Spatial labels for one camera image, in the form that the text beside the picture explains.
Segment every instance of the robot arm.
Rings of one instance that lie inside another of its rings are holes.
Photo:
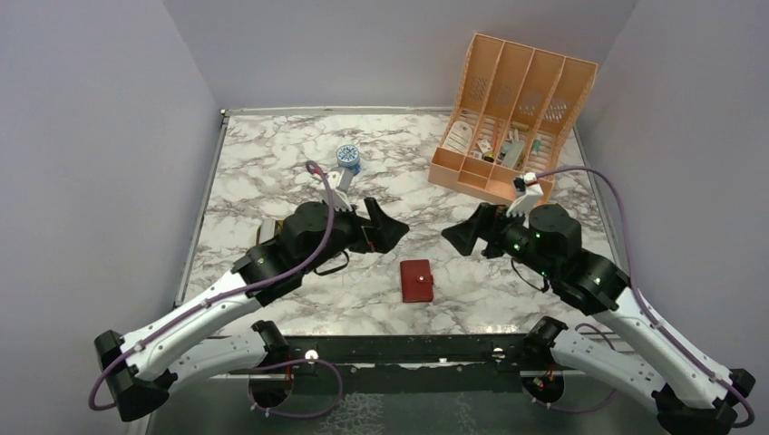
[[[519,199],[511,206],[516,208],[514,212],[505,206],[483,203],[468,220],[446,228],[442,232],[443,237],[464,256],[472,252],[478,238],[485,240],[488,244],[482,251],[484,256],[495,258],[507,254],[512,261],[537,271],[548,280],[553,292],[563,302],[585,315],[593,316],[622,337],[665,380],[661,388],[658,384],[644,384],[644,388],[658,389],[652,394],[657,418],[668,431],[702,427],[703,431],[694,432],[728,433],[737,417],[732,408],[737,400],[724,383],[746,397],[753,388],[753,376],[744,370],[730,371],[698,350],[670,326],[648,301],[634,295],[627,275],[605,257],[582,248],[581,226],[576,219],[559,205],[526,210],[527,205],[536,204],[535,198],[541,198],[541,190],[532,189],[536,185],[525,182],[525,178],[523,182],[517,180],[514,184],[519,191]],[[529,225],[525,227],[527,213]],[[663,324],[667,333],[676,337],[682,346],[673,345],[655,327],[647,312],[652,313],[657,319],[656,324]],[[569,338],[560,340],[564,343],[575,342],[569,341]],[[560,340],[555,340],[553,343],[557,346],[551,347],[554,359],[559,358],[569,362],[573,368],[610,381],[622,391],[635,392],[634,397],[641,392],[647,397],[645,390],[638,389],[640,375],[610,374],[626,372],[624,368],[616,370],[616,367],[603,372],[605,368],[616,366],[618,360],[597,360],[597,353],[587,357],[579,353],[579,348],[570,349],[566,344],[560,344]],[[575,355],[581,355],[580,358],[573,357],[571,350],[575,351]],[[634,362],[623,363],[635,368]],[[714,379],[705,375],[699,365],[713,372]]]
[[[388,217],[373,198],[365,199],[370,219],[358,216],[342,191],[349,185],[345,172],[335,169],[327,177],[332,181],[333,221],[327,204],[301,204],[279,234],[249,249],[200,295],[136,331],[107,331],[95,339],[103,379],[124,421],[154,411],[183,384],[258,365],[274,345],[268,326],[201,343],[221,327],[299,288],[305,274],[317,272],[335,256],[346,256],[346,250],[387,253],[395,247],[409,227]],[[344,202],[337,204],[340,198]],[[325,247],[315,253],[323,242]]]

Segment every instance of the light purple wall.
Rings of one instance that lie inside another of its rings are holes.
[[[636,0],[165,0],[229,109],[453,103],[473,33],[601,62]]]
[[[2,2],[0,432],[124,431],[92,340],[170,310],[218,131],[160,0]]]
[[[767,23],[765,0],[641,0],[579,122],[627,204],[641,289],[758,378],[759,422],[740,434],[769,433]]]

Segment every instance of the white marble surface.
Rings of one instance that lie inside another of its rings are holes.
[[[238,334],[259,319],[275,321],[283,334],[517,333],[527,332],[543,315],[572,325],[585,320],[552,293],[524,284],[509,258],[482,258],[482,242],[472,256],[461,257],[440,236],[480,202],[427,182],[428,162],[447,121],[448,116],[432,114],[231,118],[186,297],[198,295],[230,269],[253,245],[261,219],[284,218],[296,205],[321,198],[319,181],[306,173],[305,160],[331,168],[336,148],[353,143],[364,157],[351,199],[365,210],[363,198],[377,198],[385,213],[411,231],[389,254],[352,254],[342,272],[305,276],[293,293],[238,319],[222,334]],[[581,162],[572,137],[560,163]],[[587,176],[572,173],[556,180],[550,202],[582,223],[584,247],[611,258]],[[429,304],[404,304],[399,264],[418,258],[431,261],[435,298]],[[540,283],[525,267],[521,271]]]

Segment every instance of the purple cable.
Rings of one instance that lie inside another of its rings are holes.
[[[320,239],[320,243],[317,245],[317,248],[315,249],[315,251],[313,251],[313,253],[310,254],[310,256],[305,261],[301,262],[299,265],[292,268],[291,270],[288,270],[287,272],[259,281],[257,283],[244,285],[240,288],[229,290],[228,292],[224,292],[219,295],[210,297],[209,299],[206,300],[209,306],[214,304],[215,302],[218,302],[221,299],[225,299],[233,295],[245,293],[249,290],[253,290],[256,288],[266,287],[268,285],[275,284],[277,281],[286,279],[294,274],[301,273],[301,271],[305,267],[307,267],[307,265],[309,265],[313,260],[317,258],[317,256],[320,255],[320,252],[323,250],[323,248],[326,247],[326,243],[328,243],[328,239],[331,237],[331,228],[334,226],[334,198],[333,198],[333,195],[331,194],[331,186],[328,184],[328,178],[326,177],[326,173],[323,172],[320,166],[317,163],[315,163],[313,160],[308,160],[305,163],[305,168],[307,169],[308,172],[314,173],[320,176],[320,179],[323,181],[323,187],[326,189],[326,203],[328,204],[328,221],[326,222],[326,232],[323,233],[323,238]],[[136,342],[136,345],[134,347],[125,351],[124,353],[121,353],[120,356],[115,358],[114,361],[112,361],[109,365],[107,365],[107,367],[104,368],[104,370],[99,375],[99,377],[96,378],[96,382],[93,384],[93,387],[91,388],[91,393],[88,395],[88,407],[94,411],[107,411],[114,408],[116,406],[115,402],[110,403],[108,405],[96,404],[96,392],[99,391],[99,387],[102,386],[102,383],[104,383],[104,380],[107,379],[107,376],[109,376],[110,373],[112,373],[112,370],[114,370],[115,367],[118,366],[118,364],[124,362],[126,359],[131,357],[131,355],[135,354],[137,352],[137,349],[143,350],[144,347],[147,346],[147,344],[152,343],[158,337],[165,334],[168,330],[170,330],[171,328],[179,324],[179,322],[183,321],[184,319],[191,316],[192,314],[197,313],[201,309],[204,309],[204,307],[201,304],[197,304],[191,307],[189,310],[185,311],[184,313],[179,314],[179,316],[177,316],[172,321],[158,328],[154,333],[151,333],[150,335],[148,335],[147,338],[145,338],[144,340],[139,340],[138,342]]]
[[[307,419],[316,419],[318,417],[323,417],[324,415],[333,411],[337,406],[339,406],[339,403],[342,402],[342,391],[344,389],[344,385],[342,383],[342,374],[339,373],[339,370],[332,363],[328,361],[308,360],[307,358],[302,358],[298,360],[286,361],[283,363],[280,362],[278,364],[266,365],[264,367],[254,367],[251,370],[264,372],[267,370],[279,369],[282,367],[287,367],[289,365],[294,365],[299,363],[319,363],[331,369],[331,372],[334,372],[334,375],[336,376],[336,383],[339,385],[339,389],[336,393],[336,398],[334,398],[334,401],[330,405],[328,405],[326,408],[324,408],[321,411],[310,412],[308,414],[297,414],[294,412],[273,411],[273,408],[262,408],[261,406],[259,406],[259,404],[257,403],[257,400],[254,399],[253,392],[251,392],[251,389],[248,388],[248,398],[251,399],[251,403],[253,403],[253,405],[251,406],[251,410],[263,411],[265,413],[265,416],[267,417],[270,415],[277,415],[278,417],[288,417],[290,419],[307,420]],[[286,399],[288,399],[289,397],[291,397],[291,392],[288,393],[288,396],[286,397]]]
[[[630,237],[628,237],[628,222],[625,216],[625,206],[622,203],[622,198],[620,197],[619,192],[617,192],[617,189],[614,187],[611,181],[609,181],[609,179],[600,171],[593,168],[586,168],[584,166],[563,166],[553,170],[546,170],[544,172],[538,173],[537,178],[541,179],[543,177],[548,177],[549,175],[559,174],[561,172],[570,172],[573,170],[582,170],[599,176],[604,180],[608,188],[611,190],[611,193],[614,195],[614,199],[617,201],[617,207],[619,208],[619,220],[622,223],[622,239],[625,242],[625,254],[628,256],[628,278],[630,280],[630,290],[635,297],[636,302],[641,306],[641,311],[643,311],[644,315],[651,321],[652,326],[655,329],[658,329],[659,332],[661,332],[667,338],[667,340],[670,341],[670,343],[673,344],[676,349],[678,349],[679,352],[681,352],[692,364],[697,367],[697,369],[703,372],[708,377],[708,379],[715,380],[719,385],[726,388],[726,390],[731,392],[732,395],[734,395],[743,405],[745,411],[747,412],[747,418],[745,418],[744,421],[735,423],[732,425],[732,427],[746,428],[753,424],[755,421],[755,412],[753,411],[753,407],[750,406],[750,403],[747,402],[747,399],[742,395],[742,393],[740,393],[734,386],[732,386],[731,383],[717,378],[715,376],[715,372],[697,360],[697,358],[691,352],[689,352],[689,350],[680,341],[678,341],[678,339],[673,334],[671,334],[663,324],[659,322],[659,319],[654,316],[654,313],[652,313],[646,303],[644,303],[643,297],[641,296],[641,291],[634,286],[631,274],[631,271],[633,270],[633,257],[631,255],[632,249],[630,248]]]
[[[606,341],[606,344],[608,344],[608,347],[610,347],[612,351],[616,351],[617,350],[617,349],[614,348],[614,344],[611,342],[611,340],[609,340],[609,338],[606,336],[606,334],[603,333],[601,330],[599,330],[594,325],[592,325],[592,324],[578,324],[577,326],[574,327],[574,330],[578,331],[580,328],[590,328],[590,329],[592,329],[593,331],[595,331],[598,335],[600,335]],[[591,406],[590,408],[585,408],[585,409],[581,409],[581,410],[579,410],[579,409],[573,410],[573,409],[570,409],[570,408],[561,408],[558,405],[553,405],[553,404],[545,403],[544,401],[540,401],[539,399],[534,398],[534,396],[532,396],[531,393],[528,392],[525,388],[523,390],[527,394],[529,394],[529,397],[531,397],[534,400],[534,403],[547,408],[549,411],[564,412],[564,413],[567,413],[567,414],[589,414],[591,412],[600,411],[600,410],[606,408],[610,403],[612,403],[617,398],[617,390],[615,389],[615,390],[612,390],[608,394],[606,399],[604,399],[601,403],[599,403],[599,404],[597,404],[595,406]]]

